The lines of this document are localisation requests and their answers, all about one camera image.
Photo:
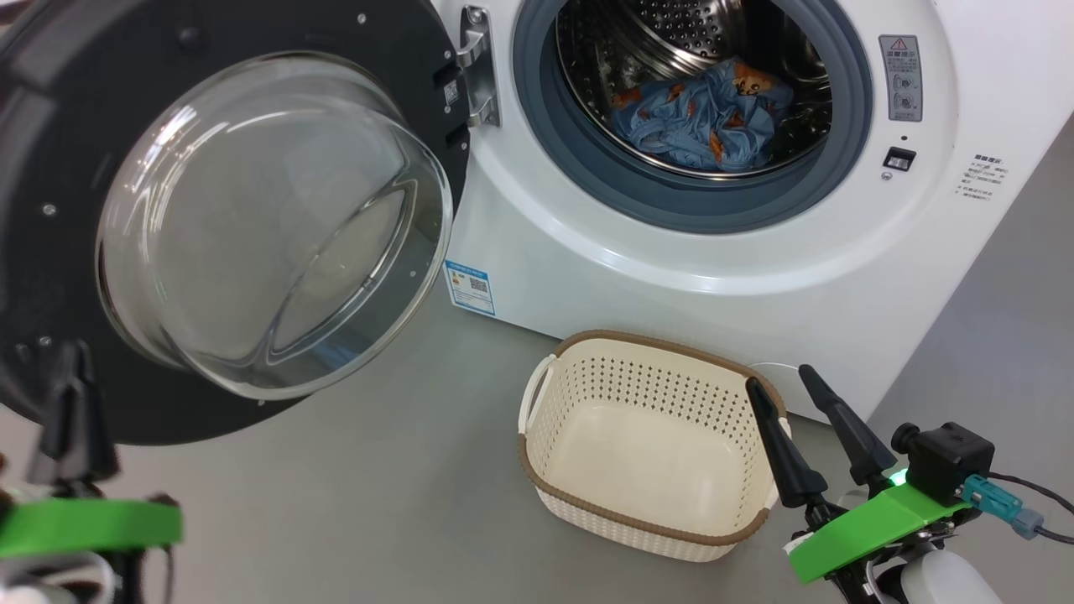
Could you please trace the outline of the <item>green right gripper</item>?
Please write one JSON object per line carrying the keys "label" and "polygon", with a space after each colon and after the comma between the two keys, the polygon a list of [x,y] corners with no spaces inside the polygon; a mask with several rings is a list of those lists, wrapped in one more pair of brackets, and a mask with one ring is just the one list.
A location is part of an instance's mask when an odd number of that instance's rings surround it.
{"label": "green right gripper", "polygon": [[808,528],[786,547],[790,569],[802,585],[832,584],[847,603],[889,603],[879,589],[874,566],[950,534],[956,516],[970,505],[944,506],[908,481],[891,485],[884,473],[896,466],[897,459],[886,444],[814,366],[801,364],[798,374],[814,406],[832,425],[847,455],[852,480],[857,486],[887,489],[852,509],[822,498],[827,481],[795,447],[774,398],[758,378],[749,378],[749,402],[779,500],[786,508],[806,506]]}

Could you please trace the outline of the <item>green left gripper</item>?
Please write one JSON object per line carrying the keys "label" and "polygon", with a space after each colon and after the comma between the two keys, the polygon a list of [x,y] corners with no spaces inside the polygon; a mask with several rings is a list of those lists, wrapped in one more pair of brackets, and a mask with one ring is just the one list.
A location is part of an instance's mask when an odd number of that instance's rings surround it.
{"label": "green left gripper", "polygon": [[[119,473],[117,451],[89,346],[76,340],[58,348],[47,378],[29,481],[56,486],[114,478]],[[122,498],[42,498],[8,512],[1,557],[116,553],[175,545],[183,538],[183,513],[173,505]]]}

